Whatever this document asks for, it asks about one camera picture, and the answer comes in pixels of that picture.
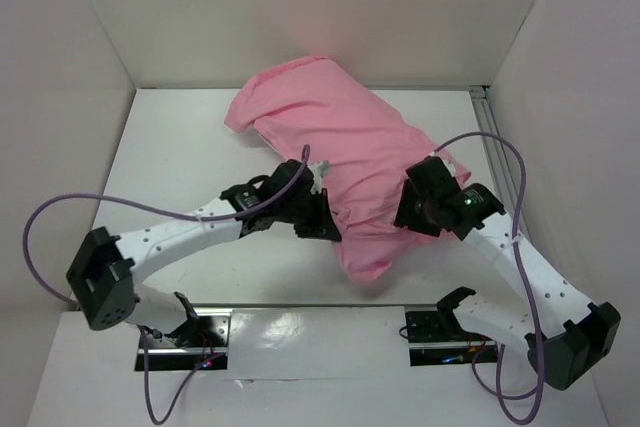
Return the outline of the pink satin pillowcase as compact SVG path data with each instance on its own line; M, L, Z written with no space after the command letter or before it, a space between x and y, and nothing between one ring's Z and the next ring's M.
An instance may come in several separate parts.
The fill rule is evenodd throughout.
M437 144L335 61L308 56L254 75L230 104L225 124L253 128L281 157L311 148L342 239L335 255L349 278L369 283L407 250L434 237L394 226L407 168Z

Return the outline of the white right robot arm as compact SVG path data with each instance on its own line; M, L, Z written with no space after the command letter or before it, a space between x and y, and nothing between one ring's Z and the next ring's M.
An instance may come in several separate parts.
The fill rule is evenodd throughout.
M449 162L429 156L409 167L395 226L437 237L443 232L481 254L523 299L510 311L459 287L436 305L436 326L448 339L465 332L493 339L524 355L544 382L559 391L611 351L621 315L595 303L566 280L521 233L484 185L461 187Z

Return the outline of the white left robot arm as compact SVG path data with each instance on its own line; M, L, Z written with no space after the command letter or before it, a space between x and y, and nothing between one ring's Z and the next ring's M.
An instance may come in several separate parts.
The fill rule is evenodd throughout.
M291 225L302 239L341 241L322 185L329 170L326 161L289 160L269 176L230 187L183 219L122 234L104 227L90 231L66 273L89 328L129 323L176 346L189 344L205 322L184 294L159 291L146 280L186 257L275 223Z

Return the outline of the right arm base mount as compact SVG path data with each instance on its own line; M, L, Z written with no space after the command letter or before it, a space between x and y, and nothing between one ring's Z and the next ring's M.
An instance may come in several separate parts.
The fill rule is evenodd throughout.
M412 367L449 366L497 361L496 343L478 333L465 331L453 313L476 291L460 287L434 306L405 310L405 324L398 334L408 343Z

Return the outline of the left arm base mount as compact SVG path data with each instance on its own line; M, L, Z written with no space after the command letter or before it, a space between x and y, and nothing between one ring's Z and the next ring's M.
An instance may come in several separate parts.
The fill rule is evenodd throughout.
M231 314L216 308L199 312L179 292L141 291L127 322L140 326L135 369L143 371L225 370Z

